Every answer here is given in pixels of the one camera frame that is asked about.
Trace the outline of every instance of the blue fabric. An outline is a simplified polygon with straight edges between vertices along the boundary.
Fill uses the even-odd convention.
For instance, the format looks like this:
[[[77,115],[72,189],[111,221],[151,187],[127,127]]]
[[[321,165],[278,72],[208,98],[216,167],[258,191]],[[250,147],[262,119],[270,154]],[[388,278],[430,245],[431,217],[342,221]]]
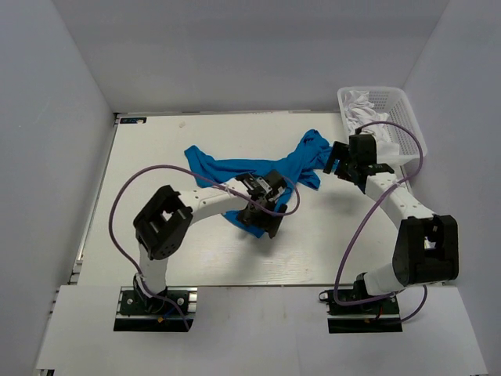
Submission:
[[[263,176],[275,169],[294,183],[300,182],[317,190],[320,187],[320,178],[313,170],[324,168],[331,150],[332,147],[329,146],[329,142],[318,131],[311,129],[305,133],[295,151],[278,161],[260,159],[225,159],[216,161],[196,146],[186,149],[185,155],[188,158],[191,171],[218,183],[224,183],[246,172]],[[210,186],[209,183],[199,179],[196,180],[196,183],[201,187]],[[281,204],[288,202],[292,192],[294,192],[292,189],[286,190],[278,200],[276,207],[278,208]],[[252,233],[256,237],[262,236],[264,233],[263,230],[255,226],[246,227],[238,222],[236,220],[237,213],[237,211],[229,211],[224,216],[235,226]]]

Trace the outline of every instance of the white cloth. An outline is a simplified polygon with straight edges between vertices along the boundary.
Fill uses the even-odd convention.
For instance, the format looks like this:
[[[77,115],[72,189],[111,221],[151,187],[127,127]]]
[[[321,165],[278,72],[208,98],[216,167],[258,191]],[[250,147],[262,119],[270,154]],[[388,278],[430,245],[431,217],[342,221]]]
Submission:
[[[350,135],[353,135],[361,125],[371,121],[386,121],[390,118],[390,115],[384,112],[378,113],[373,109],[374,104],[369,101],[367,91],[350,90],[344,97],[343,107]],[[371,125],[362,132],[370,133],[376,139],[378,162],[381,158],[400,154],[400,145],[391,141],[386,125]]]

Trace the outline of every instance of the plastic basket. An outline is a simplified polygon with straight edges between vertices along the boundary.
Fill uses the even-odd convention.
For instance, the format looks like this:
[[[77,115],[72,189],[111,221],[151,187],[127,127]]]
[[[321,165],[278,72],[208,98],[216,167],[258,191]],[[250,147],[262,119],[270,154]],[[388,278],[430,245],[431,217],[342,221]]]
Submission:
[[[337,100],[341,109],[341,119],[343,121],[346,140],[348,141],[349,130],[344,113],[343,101],[345,94],[350,90],[363,90],[369,92],[369,101],[374,103],[376,112],[386,112],[390,115],[390,120],[400,124],[402,127],[410,130],[420,141],[423,148],[423,155],[426,155],[428,150],[421,133],[420,126],[417,123],[412,107],[410,106],[407,95],[399,88],[389,88],[384,86],[352,86],[350,88],[341,88],[337,91]],[[414,159],[419,159],[419,151],[416,143],[405,132],[391,125],[382,125],[390,134],[391,141],[400,145],[400,155],[386,156],[378,158],[380,163],[388,163],[389,165],[402,166],[405,163]]]

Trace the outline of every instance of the white wall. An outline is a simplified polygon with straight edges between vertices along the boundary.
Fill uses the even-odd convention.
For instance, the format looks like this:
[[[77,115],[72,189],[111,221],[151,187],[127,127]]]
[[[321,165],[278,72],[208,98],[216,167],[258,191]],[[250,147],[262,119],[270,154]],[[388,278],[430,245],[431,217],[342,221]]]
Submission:
[[[0,3],[0,368],[32,374],[113,115],[49,0]]]
[[[458,220],[457,284],[490,374],[501,374],[501,2],[452,0],[405,91],[429,150],[414,192]]]
[[[115,112],[333,109],[402,87],[448,0],[54,0]]]

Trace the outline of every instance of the tabletop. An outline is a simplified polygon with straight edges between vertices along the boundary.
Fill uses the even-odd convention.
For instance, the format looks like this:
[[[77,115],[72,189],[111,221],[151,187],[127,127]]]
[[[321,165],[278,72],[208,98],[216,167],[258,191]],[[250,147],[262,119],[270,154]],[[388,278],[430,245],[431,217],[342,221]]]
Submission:
[[[277,160],[293,151],[309,129],[331,144],[346,142],[339,114],[255,113],[149,116],[144,124],[119,124],[102,189],[83,250],[79,285],[130,286],[133,266],[113,246],[107,222],[118,190],[138,170],[170,164],[188,168],[184,150],[192,145],[216,159]],[[286,217],[273,239],[236,228],[221,215],[191,226],[170,257],[171,286],[332,284],[344,250],[373,201],[351,183],[317,171],[318,191],[298,184],[301,206]],[[136,260],[132,220],[160,186],[196,188],[194,178],[153,171],[138,178],[117,208],[118,241]],[[296,198],[289,201],[292,208]],[[391,261],[397,231],[378,209],[351,253],[341,282]]]

